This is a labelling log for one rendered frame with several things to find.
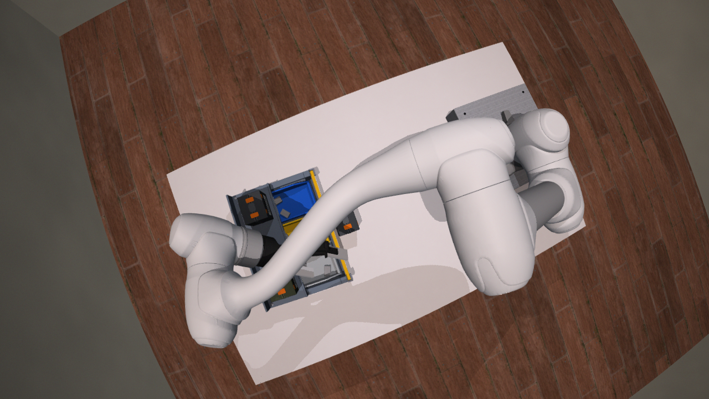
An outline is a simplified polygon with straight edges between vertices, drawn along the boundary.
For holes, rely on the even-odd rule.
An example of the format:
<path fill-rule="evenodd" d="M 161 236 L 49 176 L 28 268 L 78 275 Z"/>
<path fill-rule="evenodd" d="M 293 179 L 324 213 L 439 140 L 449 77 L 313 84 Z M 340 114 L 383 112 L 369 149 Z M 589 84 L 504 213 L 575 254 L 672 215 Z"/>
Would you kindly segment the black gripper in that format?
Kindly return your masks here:
<path fill-rule="evenodd" d="M 263 241 L 264 251 L 263 257 L 257 265 L 259 267 L 263 267 L 264 265 L 266 265 L 269 259 L 273 257 L 274 253 L 277 252 L 278 248 L 281 247 L 281 244 L 278 244 L 276 239 L 273 237 L 266 237 L 263 235 Z M 330 247 L 329 242 L 327 241 L 323 242 L 322 245 L 317 249 L 316 253 L 314 253 L 312 256 L 320 255 L 324 255 L 326 258 L 328 256 L 330 258 L 348 260 L 347 249 Z M 314 269 L 307 266 L 303 266 L 296 275 L 314 278 Z"/>

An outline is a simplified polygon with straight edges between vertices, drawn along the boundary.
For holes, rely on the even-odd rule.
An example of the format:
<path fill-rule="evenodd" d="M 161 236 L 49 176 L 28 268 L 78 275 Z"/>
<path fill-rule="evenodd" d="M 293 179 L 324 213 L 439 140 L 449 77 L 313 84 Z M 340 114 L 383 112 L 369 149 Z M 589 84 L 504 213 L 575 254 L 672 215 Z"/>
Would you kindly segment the grey metal shelf rack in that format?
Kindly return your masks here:
<path fill-rule="evenodd" d="M 314 184 L 312 184 L 312 179 L 311 179 L 311 174 L 310 174 L 311 170 L 314 172 L 314 175 L 316 175 L 316 170 L 314 168 L 311 168 L 311 169 L 306 170 L 302 173 L 298 173 L 296 175 L 291 175 L 290 177 L 284 178 L 282 180 L 277 180 L 276 182 L 273 182 L 273 183 L 267 183 L 265 185 L 261 185 L 257 188 L 253 188 L 249 191 L 240 193 L 235 196 L 226 195 L 228 205 L 229 205 L 229 208 L 230 208 L 233 220 L 234 220 L 234 224 L 237 226 L 245 227 L 247 229 L 257 230 L 262 235 L 265 235 L 267 237 L 273 237 L 276 239 L 278 244 L 284 243 L 285 240 L 287 239 L 287 236 L 286 236 L 286 233 L 285 233 L 285 230 L 284 230 L 282 224 L 286 224 L 288 222 L 291 222 L 291 221 L 294 221 L 297 219 L 301 219 L 304 216 L 301 216 L 296 219 L 282 223 L 281 219 L 280 219 L 279 212 L 277 210 L 277 206 L 276 206 L 272 191 L 281 189 L 283 187 L 286 187 L 287 185 L 291 185 L 294 183 L 299 183 L 299 182 L 304 182 L 306 180 L 309 180 L 310 184 L 311 184 L 311 188 L 312 188 L 312 193 L 314 193 L 314 196 L 317 201 L 318 198 L 317 198 L 316 189 L 314 188 Z M 258 224 L 255 226 L 247 226 L 247 225 L 245 225 L 245 222 L 243 220 L 243 216 L 240 211 L 240 206 L 238 205 L 237 198 L 244 196 L 248 193 L 258 191 L 258 190 L 260 190 L 264 194 L 266 194 L 266 197 L 268 198 L 269 208 L 271 209 L 271 212 L 273 213 L 274 219 L 264 222 L 263 224 Z M 267 301 L 264 301 L 263 302 L 264 310 L 269 311 L 269 309 L 273 308 L 274 306 L 284 305 L 286 303 L 289 303 L 290 301 L 300 300 L 301 298 L 308 297 L 308 295 L 311 295 L 311 294 L 314 294 L 317 292 L 321 292 L 321 291 L 326 290 L 328 288 L 335 287 L 337 285 L 340 285 L 340 284 L 343 284 L 346 282 L 348 282 L 348 283 L 352 282 L 353 281 L 352 274 L 350 273 L 351 279 L 348 280 L 347 276 L 345 275 L 345 271 L 343 270 L 342 264 L 340 263 L 340 259 L 336 259 L 336 260 L 337 260 L 337 264 L 340 269 L 339 276 L 335 276 L 334 278 L 328 279 L 325 282 L 317 283 L 315 285 L 312 285 L 311 287 L 305 288 L 304 283 L 303 283 L 303 279 L 301 278 L 301 276 L 295 275 L 294 278 L 295 278 L 296 284 L 298 285 L 298 288 L 299 288 L 298 293 L 296 295 L 293 295 L 288 298 L 284 298 L 282 300 L 271 301 L 269 299 Z"/>

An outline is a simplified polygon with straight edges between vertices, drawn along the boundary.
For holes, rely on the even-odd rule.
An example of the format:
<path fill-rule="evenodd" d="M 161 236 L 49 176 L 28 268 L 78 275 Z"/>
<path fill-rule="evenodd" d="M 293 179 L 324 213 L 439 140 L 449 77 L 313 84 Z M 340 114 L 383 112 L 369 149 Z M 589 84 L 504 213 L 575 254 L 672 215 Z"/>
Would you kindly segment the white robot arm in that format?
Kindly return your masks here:
<path fill-rule="evenodd" d="M 559 111 L 530 110 L 515 121 L 509 110 L 502 116 L 428 128 L 344 175 L 251 276 L 233 269 L 258 265 L 264 251 L 259 231 L 206 214 L 179 215 L 169 246 L 187 258 L 185 310 L 192 338 L 198 345 L 227 347 L 251 308 L 285 287 L 356 208 L 435 188 L 472 284 L 488 296 L 524 287 L 533 275 L 537 231 L 543 225 L 554 233 L 577 229 L 583 195 L 569 159 L 569 124 Z M 528 189 L 516 193 L 509 175 L 523 169 L 529 171 Z"/>

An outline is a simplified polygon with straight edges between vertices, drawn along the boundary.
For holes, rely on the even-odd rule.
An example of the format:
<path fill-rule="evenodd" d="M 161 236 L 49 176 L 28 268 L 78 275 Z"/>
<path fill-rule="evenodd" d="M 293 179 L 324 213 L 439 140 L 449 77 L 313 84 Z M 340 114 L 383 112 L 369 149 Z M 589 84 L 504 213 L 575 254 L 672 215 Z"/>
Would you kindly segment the grey open bin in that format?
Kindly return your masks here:
<path fill-rule="evenodd" d="M 311 258 L 306 262 L 305 266 L 314 269 L 314 278 L 307 278 L 301 276 L 305 288 L 315 285 L 317 283 L 325 282 L 328 279 L 340 275 L 340 269 L 337 264 L 337 260 L 330 257 L 326 258 L 324 255 L 311 256 Z M 324 275 L 324 266 L 330 266 L 330 275 Z"/>

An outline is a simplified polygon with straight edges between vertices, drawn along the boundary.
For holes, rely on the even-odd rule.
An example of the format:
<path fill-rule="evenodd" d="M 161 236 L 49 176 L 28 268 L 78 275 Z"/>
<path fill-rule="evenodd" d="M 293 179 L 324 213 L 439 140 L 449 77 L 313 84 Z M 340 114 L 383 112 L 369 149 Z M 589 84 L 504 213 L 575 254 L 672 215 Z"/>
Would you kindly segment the yellow open bin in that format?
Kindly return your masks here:
<path fill-rule="evenodd" d="M 300 223 L 300 222 L 297 222 L 297 221 L 302 220 L 302 219 L 303 219 L 303 218 L 294 220 L 294 221 L 289 222 L 289 223 L 287 223 L 287 224 L 282 224 L 282 226 L 283 226 L 283 228 L 284 228 L 284 230 L 285 230 L 285 233 L 287 233 L 288 236 L 289 236 L 290 233 L 293 232 L 293 230 L 295 229 L 296 225 L 298 225 L 298 224 Z M 295 222 L 297 222 L 297 223 L 295 223 Z M 329 242 L 329 238 L 326 238 L 326 241 Z"/>

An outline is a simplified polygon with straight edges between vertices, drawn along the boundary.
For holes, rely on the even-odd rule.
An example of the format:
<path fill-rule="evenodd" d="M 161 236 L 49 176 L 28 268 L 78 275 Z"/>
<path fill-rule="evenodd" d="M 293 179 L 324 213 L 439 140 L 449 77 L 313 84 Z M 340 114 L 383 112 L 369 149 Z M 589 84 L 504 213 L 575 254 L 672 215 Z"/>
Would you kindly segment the blue bin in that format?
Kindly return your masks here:
<path fill-rule="evenodd" d="M 312 205 L 316 203 L 316 198 L 308 181 L 288 185 L 272 191 L 272 193 L 274 199 L 278 196 L 282 199 L 282 202 L 276 205 L 282 223 L 301 217 L 301 215 L 306 215 Z M 280 214 L 282 208 L 290 212 L 288 219 Z"/>

